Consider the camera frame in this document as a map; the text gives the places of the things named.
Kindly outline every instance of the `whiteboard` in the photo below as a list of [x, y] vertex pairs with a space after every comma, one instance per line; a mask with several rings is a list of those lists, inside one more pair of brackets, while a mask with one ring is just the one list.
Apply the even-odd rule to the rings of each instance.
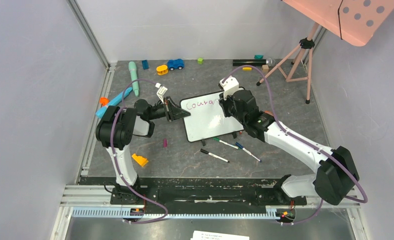
[[243, 125], [234, 117], [224, 116], [222, 107], [219, 105], [220, 93], [222, 91], [185, 98], [179, 103], [182, 109], [191, 113], [191, 116], [183, 119], [186, 138], [189, 142], [243, 130]]

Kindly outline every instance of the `white paper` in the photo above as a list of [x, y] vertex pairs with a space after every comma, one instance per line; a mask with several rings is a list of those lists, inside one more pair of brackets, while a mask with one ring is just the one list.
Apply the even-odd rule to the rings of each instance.
[[208, 231], [194, 231], [191, 240], [250, 240], [250, 237]]

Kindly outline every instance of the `red handwriting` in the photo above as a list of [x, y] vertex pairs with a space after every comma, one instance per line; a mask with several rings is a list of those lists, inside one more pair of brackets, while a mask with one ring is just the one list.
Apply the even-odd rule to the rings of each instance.
[[186, 104], [186, 109], [191, 110], [191, 109], [195, 109], [197, 107], [201, 107], [201, 106], [205, 106], [205, 105], [214, 105], [217, 101], [219, 101], [218, 99], [215, 100], [209, 100], [209, 101], [198, 101], [197, 103], [190, 103], [188, 102]]

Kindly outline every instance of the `blue toy car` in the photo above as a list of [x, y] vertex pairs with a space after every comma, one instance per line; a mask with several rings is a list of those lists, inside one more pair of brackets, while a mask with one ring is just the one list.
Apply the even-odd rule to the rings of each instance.
[[167, 68], [171, 71], [175, 69], [183, 69], [184, 68], [184, 60], [178, 58], [176, 60], [169, 60], [167, 61]]

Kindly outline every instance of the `white wall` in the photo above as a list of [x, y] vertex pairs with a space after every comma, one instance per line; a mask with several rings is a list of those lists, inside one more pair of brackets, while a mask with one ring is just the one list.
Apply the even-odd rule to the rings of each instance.
[[364, 47], [330, 32], [318, 47], [312, 87], [329, 140], [353, 155], [370, 239], [394, 239], [394, 11]]
[[49, 239], [104, 75], [65, 0], [0, 0], [0, 240]]
[[78, 0], [111, 62], [287, 55], [313, 22], [280, 0]]

